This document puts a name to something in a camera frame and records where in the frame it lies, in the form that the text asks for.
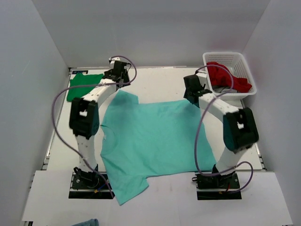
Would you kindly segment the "teal t-shirt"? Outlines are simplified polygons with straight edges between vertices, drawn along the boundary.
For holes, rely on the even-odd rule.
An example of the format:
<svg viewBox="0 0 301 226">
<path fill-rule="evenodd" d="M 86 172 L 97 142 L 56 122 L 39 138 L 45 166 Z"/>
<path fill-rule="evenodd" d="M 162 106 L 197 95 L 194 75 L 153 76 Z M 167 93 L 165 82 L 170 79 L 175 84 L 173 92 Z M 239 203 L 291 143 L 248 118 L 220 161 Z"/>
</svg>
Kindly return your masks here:
<svg viewBox="0 0 301 226">
<path fill-rule="evenodd" d="M 128 92 L 115 95 L 102 121 L 101 158 L 119 204 L 147 189 L 149 177 L 211 171 L 216 160 L 200 117 L 187 100 L 141 104 Z"/>
</svg>

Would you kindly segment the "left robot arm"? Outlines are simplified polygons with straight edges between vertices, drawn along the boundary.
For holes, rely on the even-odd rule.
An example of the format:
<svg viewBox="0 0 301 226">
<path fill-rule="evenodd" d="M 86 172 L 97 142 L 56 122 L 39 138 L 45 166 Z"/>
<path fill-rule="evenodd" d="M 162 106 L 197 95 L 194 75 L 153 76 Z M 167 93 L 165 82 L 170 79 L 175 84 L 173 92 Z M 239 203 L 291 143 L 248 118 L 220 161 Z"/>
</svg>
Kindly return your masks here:
<svg viewBox="0 0 301 226">
<path fill-rule="evenodd" d="M 88 94 L 71 102 L 69 127 L 75 135 L 79 157 L 79 166 L 74 172 L 88 188 L 96 187 L 100 177 L 98 164 L 95 158 L 94 138 L 100 128 L 98 109 L 104 101 L 119 88 L 127 86 L 130 81 L 127 66 L 128 63 L 120 60 L 120 57 L 109 59 L 110 69 L 104 72 L 99 82 L 100 86 L 93 88 Z"/>
</svg>

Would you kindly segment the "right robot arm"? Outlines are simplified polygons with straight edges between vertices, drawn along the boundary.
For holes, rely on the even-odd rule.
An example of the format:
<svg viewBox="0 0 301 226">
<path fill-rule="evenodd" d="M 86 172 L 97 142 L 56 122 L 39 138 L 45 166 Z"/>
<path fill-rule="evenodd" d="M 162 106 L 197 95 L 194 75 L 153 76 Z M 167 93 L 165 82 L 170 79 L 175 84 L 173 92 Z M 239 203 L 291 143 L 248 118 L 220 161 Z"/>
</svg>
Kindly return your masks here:
<svg viewBox="0 0 301 226">
<path fill-rule="evenodd" d="M 250 108 L 239 109 L 220 99 L 210 90 L 205 88 L 197 75 L 188 75 L 183 78 L 185 85 L 184 98 L 191 104 L 202 108 L 204 111 L 198 125 L 194 144 L 194 159 L 197 171 L 204 177 L 211 177 L 216 187 L 222 188 L 229 183 L 229 175 L 242 164 L 242 156 L 259 140 L 259 134 Z M 225 148 L 211 173 L 203 173 L 198 165 L 197 147 L 198 136 L 206 113 L 212 114 L 222 123 L 222 135 Z"/>
</svg>

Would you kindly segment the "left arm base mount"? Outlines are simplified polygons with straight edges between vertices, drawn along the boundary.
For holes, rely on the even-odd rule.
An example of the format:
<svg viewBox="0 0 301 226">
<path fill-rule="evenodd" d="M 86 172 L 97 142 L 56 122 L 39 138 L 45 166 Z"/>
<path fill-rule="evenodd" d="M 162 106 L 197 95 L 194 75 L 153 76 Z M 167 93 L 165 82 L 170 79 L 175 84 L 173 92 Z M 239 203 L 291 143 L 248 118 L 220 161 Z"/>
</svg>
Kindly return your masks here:
<svg viewBox="0 0 301 226">
<path fill-rule="evenodd" d="M 102 177 L 97 175 L 96 180 L 90 182 L 75 173 L 72 174 L 69 199 L 112 200 L 114 197 L 114 192 L 111 195 Z"/>
</svg>

